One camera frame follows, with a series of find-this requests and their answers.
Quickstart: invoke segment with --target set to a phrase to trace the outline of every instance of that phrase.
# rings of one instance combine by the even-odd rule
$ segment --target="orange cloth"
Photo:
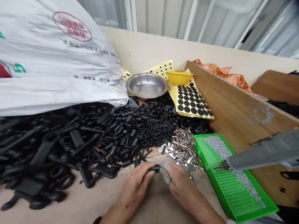
[[[234,84],[235,86],[240,87],[241,89],[246,90],[249,93],[253,93],[247,84],[244,76],[241,74],[229,74],[231,67],[219,68],[216,64],[202,64],[199,59],[194,60],[193,63],[202,66],[205,70],[218,75],[219,77],[225,79],[226,81]]]

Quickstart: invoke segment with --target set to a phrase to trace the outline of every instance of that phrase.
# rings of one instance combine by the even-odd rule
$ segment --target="wooden board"
[[[271,100],[299,105],[299,77],[273,70],[266,71],[251,90]]]
[[[188,61],[187,68],[194,73],[196,86],[215,116],[211,127],[215,133],[223,136],[235,153],[248,150],[249,143],[261,138],[299,127],[299,119],[253,97],[200,66]],[[265,120],[266,114],[261,111],[263,109],[274,117]],[[276,204],[299,208],[299,181],[287,180],[280,175],[281,171],[288,169],[275,165],[250,171]],[[280,192],[281,187],[286,189],[285,193]]]

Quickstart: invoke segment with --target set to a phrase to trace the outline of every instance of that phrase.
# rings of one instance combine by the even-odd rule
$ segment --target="person's arm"
[[[148,172],[153,166],[154,163],[143,162],[126,176],[116,203],[102,217],[100,224],[127,224],[130,221],[141,205],[155,174],[154,171]]]
[[[199,223],[225,223],[205,196],[195,188],[183,167],[169,163],[167,172],[172,180],[168,186],[171,194]]]

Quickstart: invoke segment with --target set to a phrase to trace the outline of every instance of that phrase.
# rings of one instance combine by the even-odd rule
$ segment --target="perforated tray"
[[[205,137],[212,135],[218,135],[230,152],[233,155],[235,153],[220,134],[195,135],[196,149],[227,216],[237,223],[245,223],[278,212],[279,209],[248,170],[245,170],[244,173],[256,188],[266,205],[265,208],[251,196],[241,182],[237,181],[234,173],[228,170],[214,169],[223,160],[204,140]]]

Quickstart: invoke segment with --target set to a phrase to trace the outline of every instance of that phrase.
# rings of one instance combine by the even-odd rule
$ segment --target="beige table surface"
[[[165,155],[152,156],[148,160],[161,163],[169,157]],[[116,201],[121,190],[124,177],[134,166],[121,169],[117,177],[108,179],[106,177],[98,180],[96,185],[87,189],[83,184],[78,171],[75,171],[76,180],[74,184],[65,192],[68,197],[61,203],[52,202],[42,210],[29,209],[29,203],[23,199],[4,212],[0,212],[1,223],[30,223],[30,224],[57,224],[57,223],[93,223],[100,215],[103,215],[109,207]],[[206,172],[197,170],[194,172],[195,185],[202,192],[213,208],[228,221],[214,188]],[[13,191],[0,188],[0,205],[9,201],[13,196]],[[170,194],[162,176],[157,173],[150,184],[144,203],[134,216],[131,223],[196,223],[186,211]]]

